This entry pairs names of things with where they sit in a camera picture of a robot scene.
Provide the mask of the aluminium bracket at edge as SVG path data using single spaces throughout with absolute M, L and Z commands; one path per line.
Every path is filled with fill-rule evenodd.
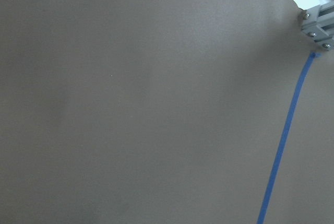
M 325 51 L 333 50 L 333 1 L 303 10 L 301 31 Z

